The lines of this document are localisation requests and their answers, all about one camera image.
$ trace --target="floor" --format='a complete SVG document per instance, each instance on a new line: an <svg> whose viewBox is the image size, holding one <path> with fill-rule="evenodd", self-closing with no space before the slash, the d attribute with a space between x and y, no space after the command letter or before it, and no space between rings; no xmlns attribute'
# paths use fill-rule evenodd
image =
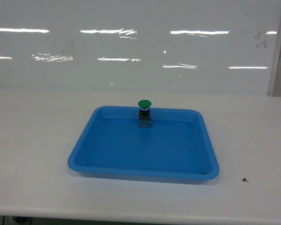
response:
<svg viewBox="0 0 281 225"><path fill-rule="evenodd" d="M12 221L11 217L0 216L0 225L17 225ZM138 225L133 223L118 223L118 222L100 222L100 221L86 221L86 220L70 220L70 219L51 219L51 218L33 218L28 219L23 225Z"/></svg>

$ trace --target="whiteboard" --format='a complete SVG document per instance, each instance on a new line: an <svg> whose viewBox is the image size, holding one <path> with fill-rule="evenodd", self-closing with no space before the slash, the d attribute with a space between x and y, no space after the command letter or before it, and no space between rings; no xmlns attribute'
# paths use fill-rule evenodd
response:
<svg viewBox="0 0 281 225"><path fill-rule="evenodd" d="M4 0L0 89L266 95L281 0Z"/></svg>

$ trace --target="green button cap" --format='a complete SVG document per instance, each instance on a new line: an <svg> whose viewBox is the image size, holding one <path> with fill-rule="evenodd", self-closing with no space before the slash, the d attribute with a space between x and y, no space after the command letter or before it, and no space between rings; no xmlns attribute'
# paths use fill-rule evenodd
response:
<svg viewBox="0 0 281 225"><path fill-rule="evenodd" d="M141 100L138 102L138 105L140 108L147 109L152 105L152 103L149 100Z"/></svg>

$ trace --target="table surface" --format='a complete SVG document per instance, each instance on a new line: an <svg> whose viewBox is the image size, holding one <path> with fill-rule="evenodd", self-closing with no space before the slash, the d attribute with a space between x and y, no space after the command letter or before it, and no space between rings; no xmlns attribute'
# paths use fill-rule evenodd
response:
<svg viewBox="0 0 281 225"><path fill-rule="evenodd" d="M67 159L103 105L199 111L220 174L202 184L90 178ZM0 215L281 225L281 97L0 90Z"/></svg>

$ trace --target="blue plastic tray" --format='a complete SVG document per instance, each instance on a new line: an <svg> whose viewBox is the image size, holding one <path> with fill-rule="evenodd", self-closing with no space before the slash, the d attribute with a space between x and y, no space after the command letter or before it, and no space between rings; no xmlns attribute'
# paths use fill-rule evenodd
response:
<svg viewBox="0 0 281 225"><path fill-rule="evenodd" d="M151 127L139 127L138 111L123 106L96 109L68 159L69 167L92 177L177 183L218 175L200 113L151 108Z"/></svg>

